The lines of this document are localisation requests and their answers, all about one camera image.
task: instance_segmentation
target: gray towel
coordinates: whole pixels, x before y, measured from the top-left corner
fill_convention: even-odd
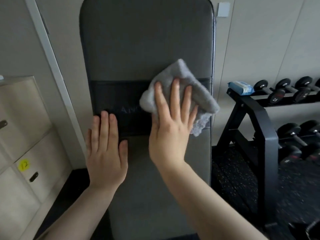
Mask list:
[[[190,72],[182,59],[177,60],[153,78],[148,90],[141,96],[140,106],[145,111],[158,115],[155,102],[155,83],[157,81],[161,82],[164,97],[167,103],[170,104],[171,83],[176,77],[180,78],[181,103],[183,101],[185,88],[189,85],[192,86],[192,103],[190,110],[192,110],[196,104],[198,104],[199,108],[191,134],[198,136],[206,126],[210,116],[216,114],[220,107],[211,93]]]

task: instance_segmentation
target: forearm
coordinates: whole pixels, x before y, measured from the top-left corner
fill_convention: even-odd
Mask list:
[[[202,240],[266,238],[210,188],[187,164],[161,169],[164,182]]]
[[[102,192],[87,188],[38,240],[90,239],[114,193],[115,190]]]

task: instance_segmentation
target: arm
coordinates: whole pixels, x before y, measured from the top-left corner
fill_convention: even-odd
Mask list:
[[[38,240],[90,239],[105,214],[128,169],[128,143],[118,149],[118,125],[114,114],[93,117],[86,138],[90,186]]]
[[[191,90],[191,86],[186,88],[180,108],[179,80],[174,80],[169,108],[161,84],[155,85],[159,123],[153,116],[150,157],[201,239],[266,240],[184,161],[197,114],[197,107],[190,113]]]

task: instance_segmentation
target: yellow number sticker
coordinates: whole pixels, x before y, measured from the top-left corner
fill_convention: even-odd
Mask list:
[[[19,166],[18,169],[23,172],[25,170],[27,170],[30,167],[30,162],[28,159],[23,159],[19,162]]]

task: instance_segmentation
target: hand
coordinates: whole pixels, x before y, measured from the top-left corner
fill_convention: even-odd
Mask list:
[[[179,88],[179,79],[175,79],[172,83],[169,109],[160,82],[155,84],[159,123],[156,122],[155,115],[152,115],[149,153],[151,160],[159,170],[179,167],[184,162],[189,135],[198,112],[196,105],[190,113],[191,86],[185,90],[180,109]]]
[[[93,117],[92,130],[86,137],[86,165],[90,188],[99,191],[116,191],[124,181],[128,169],[128,141],[121,141],[118,149],[118,123],[114,114],[101,112]]]

